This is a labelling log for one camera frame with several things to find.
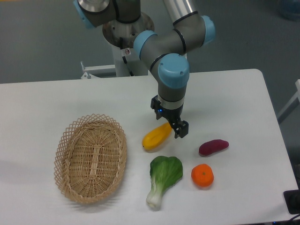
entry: gray floor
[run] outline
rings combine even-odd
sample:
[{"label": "gray floor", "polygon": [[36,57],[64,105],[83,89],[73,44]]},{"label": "gray floor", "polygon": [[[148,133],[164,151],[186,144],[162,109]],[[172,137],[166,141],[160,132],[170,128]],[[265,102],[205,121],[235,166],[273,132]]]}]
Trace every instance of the gray floor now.
[{"label": "gray floor", "polygon": [[[195,0],[217,29],[216,40],[188,54],[192,72],[257,68],[277,113],[300,79],[300,22],[277,13],[276,0]],[[156,32],[172,29],[162,0],[142,0]],[[72,0],[0,2],[0,83],[79,79],[86,66],[113,64],[101,28],[86,30]],[[300,163],[300,107],[281,125]]]}]

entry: white table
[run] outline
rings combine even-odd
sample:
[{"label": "white table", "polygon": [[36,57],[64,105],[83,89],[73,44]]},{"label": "white table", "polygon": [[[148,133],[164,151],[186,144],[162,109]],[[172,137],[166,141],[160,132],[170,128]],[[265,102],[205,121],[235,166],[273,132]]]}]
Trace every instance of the white table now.
[{"label": "white table", "polygon": [[[283,192],[297,189],[263,75],[258,70],[190,75],[182,119],[183,139],[172,136],[160,151],[143,150],[143,136],[165,120],[155,119],[152,76],[0,85],[1,225],[232,225],[287,220]],[[77,118],[104,113],[127,135],[127,167],[115,194],[81,206],[54,183],[54,157],[65,128]],[[198,155],[212,139],[230,143],[212,157]],[[183,179],[169,189],[160,211],[145,203],[150,162],[177,156]],[[199,190],[194,166],[207,163],[215,181]]]}]

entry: yellow vegetable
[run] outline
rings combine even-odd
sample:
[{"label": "yellow vegetable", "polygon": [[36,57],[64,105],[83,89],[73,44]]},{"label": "yellow vegetable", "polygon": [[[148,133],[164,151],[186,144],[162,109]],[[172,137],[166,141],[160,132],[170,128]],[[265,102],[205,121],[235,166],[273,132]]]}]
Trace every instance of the yellow vegetable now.
[{"label": "yellow vegetable", "polygon": [[169,123],[165,123],[151,132],[149,132],[142,140],[142,146],[146,150],[151,150],[159,146],[170,135],[172,128]]}]

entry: white vegetable stem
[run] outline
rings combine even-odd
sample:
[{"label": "white vegetable stem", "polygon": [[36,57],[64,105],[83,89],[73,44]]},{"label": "white vegetable stem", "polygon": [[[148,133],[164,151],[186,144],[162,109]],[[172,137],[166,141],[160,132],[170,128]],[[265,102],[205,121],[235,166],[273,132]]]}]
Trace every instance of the white vegetable stem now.
[{"label": "white vegetable stem", "polygon": [[152,179],[151,191],[147,195],[146,203],[151,208],[159,208],[163,197],[163,189],[155,183],[155,177]]}]

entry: woven basket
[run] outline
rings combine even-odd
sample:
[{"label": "woven basket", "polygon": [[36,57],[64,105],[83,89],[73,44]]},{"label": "woven basket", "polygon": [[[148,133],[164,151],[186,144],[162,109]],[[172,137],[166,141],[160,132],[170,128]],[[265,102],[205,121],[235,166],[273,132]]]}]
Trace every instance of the woven basket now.
[{"label": "woven basket", "polygon": [[79,118],[66,129],[59,143],[55,183],[72,201],[102,200],[118,187],[126,152],[124,131],[113,118],[95,114]]}]

